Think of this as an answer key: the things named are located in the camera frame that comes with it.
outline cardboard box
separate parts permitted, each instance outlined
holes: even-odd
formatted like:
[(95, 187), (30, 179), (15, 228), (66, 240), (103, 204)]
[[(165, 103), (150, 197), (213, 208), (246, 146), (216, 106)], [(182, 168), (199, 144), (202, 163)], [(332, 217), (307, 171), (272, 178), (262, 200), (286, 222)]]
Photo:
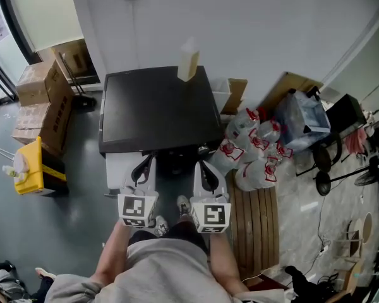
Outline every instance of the cardboard box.
[(17, 92), (21, 108), (12, 137), (28, 144), (40, 136), (43, 148), (62, 154), (74, 93), (57, 62), (27, 66)]
[(323, 83), (291, 72), (285, 72), (277, 84), (270, 90), (264, 101), (260, 104), (260, 107), (265, 110), (267, 118), (270, 118), (274, 114), (276, 106), (287, 96), (291, 88), (307, 92), (314, 86), (321, 88)]
[(69, 77), (69, 74), (66, 68), (64, 67), (59, 53), (63, 55), (64, 60), (71, 68), (75, 76), (79, 76), (87, 72), (88, 63), (86, 59), (88, 57), (88, 50), (84, 39), (74, 40), (72, 42), (56, 45), (52, 47), (52, 51), (55, 54), (57, 63), (61, 67), (62, 72), (66, 77)]
[(248, 80), (229, 78), (228, 82), (231, 94), (225, 103), (222, 114), (236, 115), (238, 113), (238, 107), (240, 106), (241, 98), (243, 97)]

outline glass door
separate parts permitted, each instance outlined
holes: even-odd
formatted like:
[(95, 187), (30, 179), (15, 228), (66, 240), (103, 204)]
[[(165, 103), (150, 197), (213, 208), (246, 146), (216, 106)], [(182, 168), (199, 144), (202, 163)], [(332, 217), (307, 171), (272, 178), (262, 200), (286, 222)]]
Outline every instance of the glass door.
[(0, 103), (16, 100), (15, 86), (27, 65), (0, 5)]

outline white wall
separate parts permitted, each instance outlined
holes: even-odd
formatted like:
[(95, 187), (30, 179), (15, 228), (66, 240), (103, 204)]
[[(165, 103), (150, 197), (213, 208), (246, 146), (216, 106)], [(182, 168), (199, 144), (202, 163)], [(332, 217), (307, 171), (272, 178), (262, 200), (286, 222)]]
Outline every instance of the white wall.
[[(86, 2), (78, 17), (89, 50), (98, 50), (94, 64), (107, 73), (135, 68), (128, 3)], [(379, 0), (138, 0), (139, 60), (176, 65), (193, 35), (209, 78), (246, 78), (245, 96), (259, 101), (283, 71), (324, 79), (378, 8)]]
[(73, 0), (11, 0), (32, 49), (83, 38)]
[(327, 101), (335, 103), (348, 93), (362, 103), (365, 110), (379, 109), (379, 28), (328, 87), (338, 95), (334, 93), (334, 97), (325, 98)]

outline tiled floor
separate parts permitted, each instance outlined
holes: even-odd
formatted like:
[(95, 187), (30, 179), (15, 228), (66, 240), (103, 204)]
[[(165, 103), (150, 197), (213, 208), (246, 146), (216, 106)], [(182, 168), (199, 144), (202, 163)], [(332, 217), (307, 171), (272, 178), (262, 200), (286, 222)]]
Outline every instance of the tiled floor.
[[(317, 169), (305, 175), (296, 177), (295, 169), (302, 172), (311, 167), (312, 156), (308, 153), (296, 156), (294, 162), (284, 162), (279, 168), (279, 185), (277, 197), (279, 205), (280, 225), (280, 265), (294, 265), (303, 273), (308, 272), (321, 248), (321, 241), (317, 235), (320, 208), (322, 207), (322, 221), (320, 236), (328, 242), (329, 250), (316, 260), (311, 271), (306, 275), (312, 282), (317, 282), (323, 275), (331, 275), (336, 269), (349, 269), (352, 264), (336, 256), (343, 252), (343, 247), (334, 242), (343, 238), (343, 231), (347, 229), (351, 220), (364, 220), (367, 212), (373, 217), (373, 228), (369, 242), (363, 246), (364, 271), (360, 276), (359, 284), (365, 285), (371, 278), (371, 266), (379, 246), (379, 197), (378, 185), (365, 187), (354, 185), (360, 175), (348, 177), (345, 180), (332, 183), (334, 189), (325, 197), (321, 197), (313, 180)], [(360, 167), (355, 156), (348, 157), (344, 162), (338, 162), (330, 171), (331, 177), (338, 177), (353, 172)], [(291, 278), (278, 268), (266, 271), (268, 275), (287, 285)]]

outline wooden pallet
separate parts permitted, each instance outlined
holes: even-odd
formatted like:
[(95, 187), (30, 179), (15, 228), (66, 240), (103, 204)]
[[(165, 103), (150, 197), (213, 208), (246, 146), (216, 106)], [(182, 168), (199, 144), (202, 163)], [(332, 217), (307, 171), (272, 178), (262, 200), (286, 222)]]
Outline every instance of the wooden pallet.
[(226, 175), (231, 196), (233, 252), (242, 279), (279, 264), (278, 207), (275, 188), (243, 192), (236, 187), (235, 171)]

